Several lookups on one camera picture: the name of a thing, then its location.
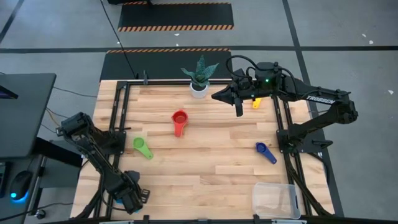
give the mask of wooden table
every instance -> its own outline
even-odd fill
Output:
[[[109,128],[116,83],[102,81],[99,88],[93,121],[103,130]],[[198,100],[190,96],[188,86],[131,87],[125,127],[132,129],[127,132],[126,152],[119,168],[140,172],[139,185],[151,194],[139,213],[113,210],[113,220],[142,220],[143,215],[150,215],[152,220],[252,218],[255,183],[287,184],[272,100],[263,98],[257,110],[251,108],[251,101],[245,101],[244,114],[237,118],[234,107],[211,99],[210,95],[222,88],[212,85],[206,98]],[[188,114],[182,138],[174,136],[171,120],[178,109]],[[295,123],[310,118],[305,101],[291,103],[290,110]],[[135,136],[146,139],[153,159],[147,160],[132,148]],[[256,152],[255,143],[259,141],[269,146],[278,160],[275,165]],[[301,158],[307,187],[333,213],[322,163],[306,154]],[[90,201],[98,182],[99,174],[87,164],[80,172],[72,217]],[[105,206],[101,208],[104,215]]]

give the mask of red cup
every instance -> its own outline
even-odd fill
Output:
[[[184,110],[176,111],[172,116],[174,122],[174,135],[175,137],[181,137],[182,129],[188,121],[188,115]]]

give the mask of black floor mat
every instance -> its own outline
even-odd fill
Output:
[[[231,78],[225,67],[225,61],[231,56],[226,48],[161,48],[126,49],[126,55],[133,70],[143,79],[143,71],[149,79],[189,79],[181,71],[186,68],[194,72],[201,55],[205,56],[206,66],[220,63],[212,78]],[[132,80],[132,72],[122,50],[110,50],[104,60],[101,80]]]
[[[234,26],[232,6],[223,2],[125,3],[119,20],[120,32],[173,30],[230,30]]]

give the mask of computer monitor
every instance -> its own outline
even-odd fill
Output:
[[[18,99],[18,95],[0,85],[0,99]]]

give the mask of computer mouse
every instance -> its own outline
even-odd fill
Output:
[[[10,188],[10,196],[13,200],[19,200],[25,196],[29,189],[32,173],[28,170],[19,172],[14,180],[12,180]]]

